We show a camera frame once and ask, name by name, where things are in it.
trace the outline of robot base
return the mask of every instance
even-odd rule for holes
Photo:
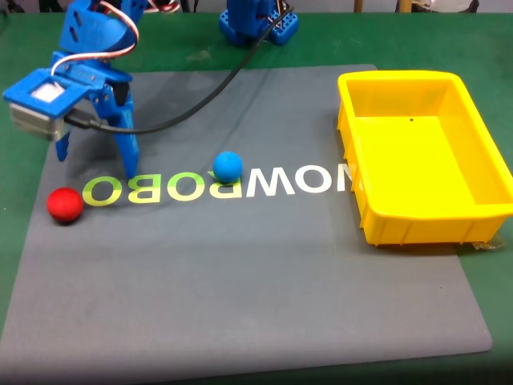
[[[277,11],[271,14],[271,17],[276,19],[280,16]],[[269,34],[269,40],[278,46],[282,46],[292,38],[293,34],[296,33],[299,27],[299,18],[295,14],[287,14],[281,23],[281,27],[275,26]],[[246,34],[241,34],[236,30],[233,30],[228,24],[228,10],[223,12],[219,17],[219,28],[230,41],[237,45],[243,46],[248,42],[252,41],[253,38]]]

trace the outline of blue ball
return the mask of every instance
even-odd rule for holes
[[[243,167],[242,159],[231,151],[222,152],[216,156],[212,166],[214,176],[223,184],[237,182],[242,175]]]

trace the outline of green table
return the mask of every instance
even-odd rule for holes
[[[0,36],[0,89],[57,49],[61,14],[14,15]],[[227,44],[216,14],[153,14],[140,23],[141,42],[116,65],[124,71],[225,70],[245,50]],[[513,167],[513,14],[303,14],[284,47],[263,46],[248,67],[370,63],[379,69],[431,69],[462,77],[505,161]],[[30,219],[47,143],[11,127],[0,103],[0,330]],[[492,252],[462,247],[458,255],[494,339],[491,351],[224,379],[194,383],[498,383],[513,377],[513,221]]]

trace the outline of yellow plastic tray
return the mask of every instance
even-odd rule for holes
[[[368,71],[338,88],[367,242],[487,242],[513,214],[513,178],[458,76]]]

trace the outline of ball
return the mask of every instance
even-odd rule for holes
[[[222,152],[214,160],[212,170],[216,179],[223,184],[235,183],[242,175],[244,165],[235,152]]]
[[[82,213],[82,197],[72,188],[57,188],[48,196],[46,209],[56,221],[72,222]]]

